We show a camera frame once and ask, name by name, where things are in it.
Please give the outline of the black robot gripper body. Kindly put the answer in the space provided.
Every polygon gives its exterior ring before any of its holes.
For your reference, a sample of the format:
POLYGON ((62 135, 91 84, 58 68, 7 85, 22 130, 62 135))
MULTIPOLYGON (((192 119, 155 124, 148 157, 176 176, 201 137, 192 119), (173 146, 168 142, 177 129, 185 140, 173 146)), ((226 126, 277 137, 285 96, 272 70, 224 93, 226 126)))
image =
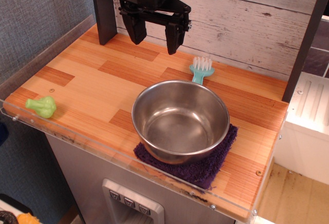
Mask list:
POLYGON ((120 12, 139 13, 145 22, 165 26, 175 23, 188 31, 191 26, 191 7, 180 0, 119 0, 120 12))

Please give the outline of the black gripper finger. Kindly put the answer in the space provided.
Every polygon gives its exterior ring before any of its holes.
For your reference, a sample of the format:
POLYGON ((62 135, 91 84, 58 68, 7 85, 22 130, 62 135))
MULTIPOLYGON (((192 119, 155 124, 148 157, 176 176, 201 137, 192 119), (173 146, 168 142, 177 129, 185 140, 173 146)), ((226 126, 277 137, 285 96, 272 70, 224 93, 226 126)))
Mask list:
POLYGON ((145 20, 139 13, 127 13, 125 10, 122 10, 120 14, 131 41, 135 45, 140 44, 147 36, 145 20))
POLYGON ((165 28, 168 54, 173 55, 184 42, 185 31, 183 26, 175 23, 166 24, 165 28))

